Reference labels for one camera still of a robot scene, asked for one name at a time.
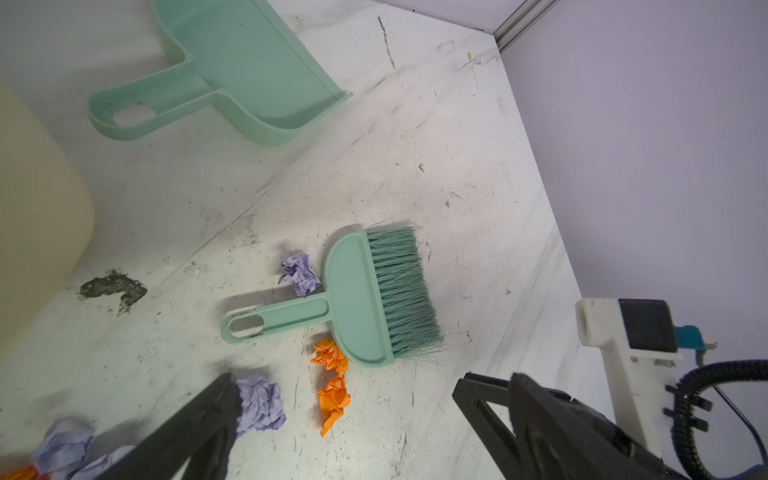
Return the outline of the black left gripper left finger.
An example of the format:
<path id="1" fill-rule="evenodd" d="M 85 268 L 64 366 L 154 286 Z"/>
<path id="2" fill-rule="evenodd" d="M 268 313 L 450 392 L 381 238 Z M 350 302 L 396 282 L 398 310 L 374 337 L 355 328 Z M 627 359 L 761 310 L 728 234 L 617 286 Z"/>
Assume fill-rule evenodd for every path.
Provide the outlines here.
<path id="1" fill-rule="evenodd" d="M 241 413 L 235 378 L 223 374 L 100 477 L 224 479 Z"/>

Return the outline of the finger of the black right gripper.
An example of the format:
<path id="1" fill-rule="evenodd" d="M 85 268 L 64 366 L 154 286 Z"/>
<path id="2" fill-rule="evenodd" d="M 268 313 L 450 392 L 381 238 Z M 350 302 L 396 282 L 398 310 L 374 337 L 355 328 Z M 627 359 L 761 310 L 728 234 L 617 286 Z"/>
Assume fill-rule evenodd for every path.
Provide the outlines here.
<path id="1" fill-rule="evenodd" d="M 517 438 L 491 404 L 509 406 L 509 380 L 468 372 L 460 378 L 452 398 L 496 465 L 521 465 Z"/>

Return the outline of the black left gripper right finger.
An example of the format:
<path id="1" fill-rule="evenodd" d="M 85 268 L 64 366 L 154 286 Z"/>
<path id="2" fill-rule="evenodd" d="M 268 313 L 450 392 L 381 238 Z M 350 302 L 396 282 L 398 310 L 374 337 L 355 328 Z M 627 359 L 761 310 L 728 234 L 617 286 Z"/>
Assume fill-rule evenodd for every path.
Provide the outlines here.
<path id="1" fill-rule="evenodd" d="M 625 454 L 531 377 L 515 373 L 509 414 L 517 462 L 512 479 L 681 479 L 659 459 Z"/>

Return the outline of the green hand brush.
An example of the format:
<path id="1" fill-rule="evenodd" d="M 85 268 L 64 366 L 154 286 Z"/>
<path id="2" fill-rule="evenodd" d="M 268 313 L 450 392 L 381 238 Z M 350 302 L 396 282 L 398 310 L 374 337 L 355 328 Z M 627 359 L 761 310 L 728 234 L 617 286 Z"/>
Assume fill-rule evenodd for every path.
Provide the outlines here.
<path id="1" fill-rule="evenodd" d="M 443 341 L 412 226 L 355 230 L 328 251 L 320 293 L 228 314 L 221 336 L 236 345 L 317 323 L 329 323 L 351 361 L 380 367 L 431 353 Z M 250 337 L 235 322 L 258 320 Z"/>

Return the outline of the green plastic dustpan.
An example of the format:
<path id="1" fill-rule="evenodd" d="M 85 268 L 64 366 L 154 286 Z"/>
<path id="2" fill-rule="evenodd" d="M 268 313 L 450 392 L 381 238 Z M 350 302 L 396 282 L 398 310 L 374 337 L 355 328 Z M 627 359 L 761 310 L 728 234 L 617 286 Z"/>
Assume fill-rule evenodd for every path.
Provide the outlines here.
<path id="1" fill-rule="evenodd" d="M 170 67 L 96 93 L 104 136 L 136 140 L 213 106 L 245 137 L 282 145 L 350 98 L 266 1 L 154 1 Z"/>

